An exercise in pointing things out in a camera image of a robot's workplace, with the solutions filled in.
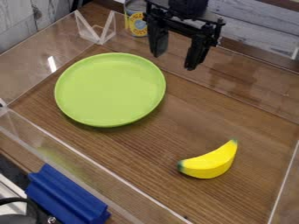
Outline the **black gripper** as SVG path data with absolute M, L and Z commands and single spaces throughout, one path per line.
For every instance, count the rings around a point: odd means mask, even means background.
M 169 31 L 191 37 L 185 68 L 191 71 L 205 61 L 211 40 L 221 37 L 225 19 L 209 10 L 210 0 L 146 0 L 150 50 L 158 58 L 169 48 Z

